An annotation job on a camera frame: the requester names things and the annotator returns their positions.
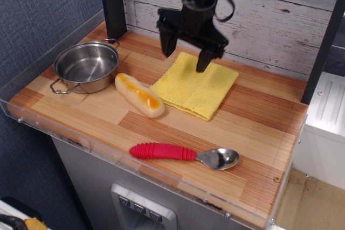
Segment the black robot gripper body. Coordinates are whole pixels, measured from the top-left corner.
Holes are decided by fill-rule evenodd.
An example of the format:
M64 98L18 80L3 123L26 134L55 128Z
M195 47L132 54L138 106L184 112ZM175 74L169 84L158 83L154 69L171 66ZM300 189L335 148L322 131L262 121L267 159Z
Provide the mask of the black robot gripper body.
M217 2L201 6L193 0L183 0L182 10L159 8L157 27L159 31L178 29L178 39L211 50L215 58L221 58L229 41L213 24Z

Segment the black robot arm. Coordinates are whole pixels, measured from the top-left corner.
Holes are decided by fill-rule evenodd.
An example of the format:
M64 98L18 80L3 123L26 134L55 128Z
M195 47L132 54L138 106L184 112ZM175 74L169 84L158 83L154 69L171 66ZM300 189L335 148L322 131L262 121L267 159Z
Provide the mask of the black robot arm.
M227 0L235 10L233 0ZM218 0L182 0L182 9L158 9L157 27L162 52L169 57L181 39L201 49L196 71L204 72L213 59L221 58L229 41L216 29L213 18Z

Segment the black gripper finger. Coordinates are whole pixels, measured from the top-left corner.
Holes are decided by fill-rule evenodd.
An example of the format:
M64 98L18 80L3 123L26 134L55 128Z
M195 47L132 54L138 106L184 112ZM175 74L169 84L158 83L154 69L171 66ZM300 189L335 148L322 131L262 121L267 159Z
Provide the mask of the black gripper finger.
M178 29L164 29L160 31L162 52L166 57L170 57L176 49L177 39Z
M203 73L212 61L212 59L214 59L215 57L216 56L213 51L208 50L206 48L202 49L199 54L196 71L198 73Z

